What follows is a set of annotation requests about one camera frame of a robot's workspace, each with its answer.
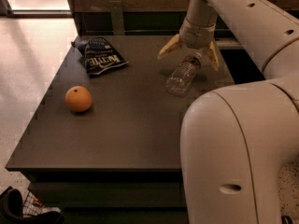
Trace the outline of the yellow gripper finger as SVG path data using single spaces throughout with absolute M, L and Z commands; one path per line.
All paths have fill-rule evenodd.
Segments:
M 219 59 L 216 53 L 216 48 L 213 42 L 204 48 L 205 62 L 213 67 L 214 70 L 219 70 Z
M 180 35 L 174 35 L 159 51 L 158 59 L 162 59 L 169 54 L 180 50 L 182 47 Z

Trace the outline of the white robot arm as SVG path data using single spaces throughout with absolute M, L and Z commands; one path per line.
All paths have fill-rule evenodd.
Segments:
M 263 74 L 197 98 L 180 135 L 180 159 L 190 224 L 298 224 L 284 216 L 278 174 L 299 153 L 299 21 L 267 0 L 190 0 L 178 37 L 213 42 L 221 17 Z

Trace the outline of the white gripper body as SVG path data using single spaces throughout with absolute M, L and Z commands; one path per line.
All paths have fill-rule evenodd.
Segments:
M 201 49 L 212 42 L 215 27 L 216 24 L 208 26 L 194 25 L 185 19 L 179 30 L 179 37 L 186 47 L 191 49 Z

